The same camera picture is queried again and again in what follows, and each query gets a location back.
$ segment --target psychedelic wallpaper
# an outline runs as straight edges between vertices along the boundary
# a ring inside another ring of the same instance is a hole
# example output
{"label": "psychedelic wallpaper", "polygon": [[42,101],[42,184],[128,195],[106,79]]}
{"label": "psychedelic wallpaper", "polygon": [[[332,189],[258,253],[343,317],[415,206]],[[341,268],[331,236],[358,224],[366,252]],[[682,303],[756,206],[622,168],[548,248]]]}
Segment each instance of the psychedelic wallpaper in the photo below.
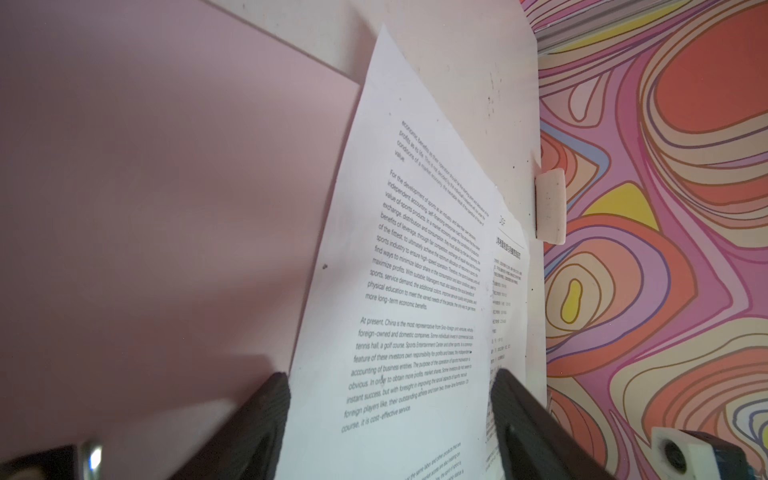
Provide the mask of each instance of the psychedelic wallpaper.
{"label": "psychedelic wallpaper", "polygon": [[[523,0],[534,29],[593,0]],[[553,415],[619,479],[650,429],[703,430],[768,478],[768,1],[683,0],[539,58]]]}

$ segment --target paper sheet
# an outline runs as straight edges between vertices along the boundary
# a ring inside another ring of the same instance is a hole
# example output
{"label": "paper sheet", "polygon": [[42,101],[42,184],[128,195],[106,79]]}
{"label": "paper sheet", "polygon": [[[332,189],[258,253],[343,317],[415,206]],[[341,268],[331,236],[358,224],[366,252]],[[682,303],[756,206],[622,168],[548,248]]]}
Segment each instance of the paper sheet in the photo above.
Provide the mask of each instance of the paper sheet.
{"label": "paper sheet", "polygon": [[509,350],[497,361],[525,369],[511,360],[525,355],[525,317],[493,333],[493,319],[512,314],[493,313],[494,258],[522,272],[498,253],[504,235],[526,250],[384,28],[296,345],[278,479],[484,475],[492,339]]}
{"label": "paper sheet", "polygon": [[[496,372],[505,368],[525,384],[525,335],[528,318],[528,265],[527,242],[520,223],[502,208],[496,231],[493,258],[493,300],[491,329],[491,375],[488,390]],[[498,456],[496,424],[490,397],[485,423],[485,480],[504,478]]]}

